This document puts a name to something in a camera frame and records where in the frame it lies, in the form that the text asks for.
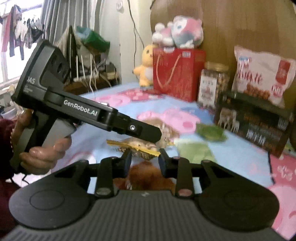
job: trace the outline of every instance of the black box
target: black box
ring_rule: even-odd
[[[292,110],[243,93],[222,92],[214,123],[280,157],[292,130]]]

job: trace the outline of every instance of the pink snack bag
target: pink snack bag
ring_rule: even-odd
[[[296,61],[266,52],[253,52],[240,46],[234,47],[237,72],[233,91],[269,100],[284,107],[283,93],[295,77]]]

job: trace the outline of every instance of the wooden headboard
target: wooden headboard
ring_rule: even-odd
[[[151,29],[176,15],[203,21],[207,61],[226,64],[231,80],[236,71],[234,46],[296,59],[296,15],[291,0],[154,0]],[[296,100],[296,78],[285,94],[287,108]]]

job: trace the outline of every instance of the yellow plush toy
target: yellow plush toy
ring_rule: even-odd
[[[136,67],[133,73],[140,76],[140,86],[147,87],[153,84],[153,48],[155,45],[148,45],[142,53],[142,65]]]

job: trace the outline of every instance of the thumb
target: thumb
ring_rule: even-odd
[[[20,136],[22,135],[22,132],[24,129],[30,124],[32,119],[32,111],[31,110],[25,110],[17,119],[17,122],[15,124],[15,128],[13,130],[13,133],[11,135],[11,142],[12,145],[15,146]]]

